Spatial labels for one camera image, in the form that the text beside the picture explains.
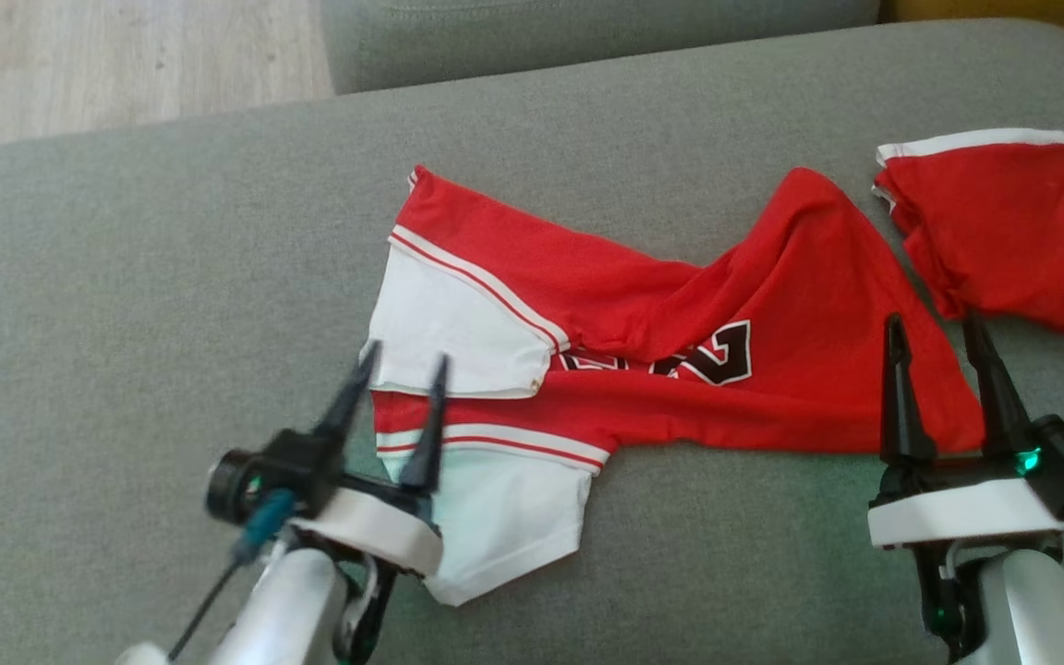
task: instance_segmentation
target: gray fabric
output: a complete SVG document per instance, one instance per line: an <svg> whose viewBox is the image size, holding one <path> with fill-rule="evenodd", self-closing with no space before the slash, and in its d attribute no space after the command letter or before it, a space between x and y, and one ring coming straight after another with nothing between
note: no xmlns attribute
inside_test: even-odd
<svg viewBox="0 0 1064 665"><path fill-rule="evenodd" d="M872 24L879 0L322 0L336 93Z"/></svg>
<svg viewBox="0 0 1064 665"><path fill-rule="evenodd" d="M174 639L235 535L203 515L207 467L326 404L413 164L705 263L796 165L894 239L874 148L996 126L1064 129L1064 31L880 26L0 148L0 662ZM1064 414L1064 336L992 331L1033 413ZM379 472L368 429L351 463ZM402 581L379 662L937 664L911 559L869 548L878 478L872 459L620 451L579 555L460 610Z"/></svg>

